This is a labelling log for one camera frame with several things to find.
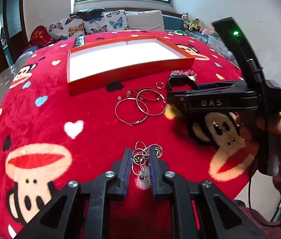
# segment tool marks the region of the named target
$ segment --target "orange box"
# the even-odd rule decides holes
[[[69,49],[67,82],[74,96],[111,82],[190,68],[194,60],[160,36],[113,38]]]

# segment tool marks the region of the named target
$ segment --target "white wall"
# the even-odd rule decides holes
[[[23,0],[24,22],[29,37],[39,26],[49,26],[71,13],[71,0]]]
[[[210,24],[232,16],[253,47],[267,79],[281,85],[281,0],[172,0],[178,13],[189,12]]]
[[[94,0],[79,2],[74,5],[74,11],[87,8],[110,8],[110,7],[136,7],[149,8],[153,10],[163,10],[174,12],[172,5],[150,0]]]

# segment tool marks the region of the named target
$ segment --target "paul frank monkey face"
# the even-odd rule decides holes
[[[177,45],[177,47],[179,47],[182,50],[186,51],[187,53],[193,55],[197,60],[203,60],[203,61],[210,60],[209,57],[206,57],[204,55],[199,54],[198,53],[199,51],[197,49],[193,48],[193,47],[187,47],[185,45],[180,45],[180,44]]]
[[[21,83],[24,83],[28,78],[30,78],[32,76],[32,73],[30,73],[30,71],[33,70],[36,66],[37,63],[22,67],[19,70],[18,74],[14,77],[10,89],[18,86]]]
[[[211,112],[190,122],[190,135],[202,144],[213,145],[216,154],[210,161],[209,174],[215,180],[229,181],[241,175],[254,156],[245,150],[245,141],[234,122],[235,115]]]
[[[5,171],[14,181],[6,203],[12,218],[26,225],[57,192],[53,180],[70,166],[71,153],[56,144],[30,144],[9,153]]]

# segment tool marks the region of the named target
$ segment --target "black cable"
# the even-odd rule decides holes
[[[273,214],[272,219],[270,220],[270,223],[274,222],[275,218],[277,217],[277,214],[279,213],[279,210],[280,210],[280,205],[281,205],[281,198],[280,198],[279,203],[277,205],[276,211]]]
[[[266,115],[265,115],[265,118],[264,118],[264,130],[268,133],[268,108],[267,108],[267,103],[266,103],[266,99],[265,99],[265,92],[264,92],[264,87],[261,83],[261,90],[262,90],[262,97],[263,97],[263,100],[264,100],[264,107],[265,107],[265,111],[266,111]],[[252,212],[252,207],[251,207],[251,200],[250,200],[250,190],[251,190],[251,168],[253,166],[253,164],[255,163],[256,161],[256,157],[254,158],[251,166],[250,166],[250,169],[249,169],[249,186],[248,186],[248,204],[249,204],[249,209],[250,209],[250,212],[251,212],[251,215],[253,216],[253,218],[259,223],[261,224],[262,226],[264,227],[280,227],[281,224],[278,224],[278,225],[267,225],[267,224],[264,224],[262,222],[260,222],[253,214]]]
[[[280,227],[281,224],[278,224],[278,225],[267,225],[267,224],[264,224],[262,223],[261,221],[259,221],[253,214],[252,212],[252,207],[251,207],[251,200],[250,200],[250,190],[251,190],[251,167],[253,166],[253,164],[255,163],[255,160],[256,158],[253,160],[251,166],[250,166],[250,169],[249,169],[249,186],[248,186],[248,204],[249,204],[249,209],[250,209],[250,212],[251,212],[251,215],[253,216],[253,218],[259,223],[261,224],[262,226],[264,227]]]

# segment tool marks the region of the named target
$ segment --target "door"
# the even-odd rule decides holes
[[[6,42],[15,63],[27,46],[22,0],[3,0],[3,22]]]
[[[23,0],[0,0],[0,73],[16,62],[27,43]]]

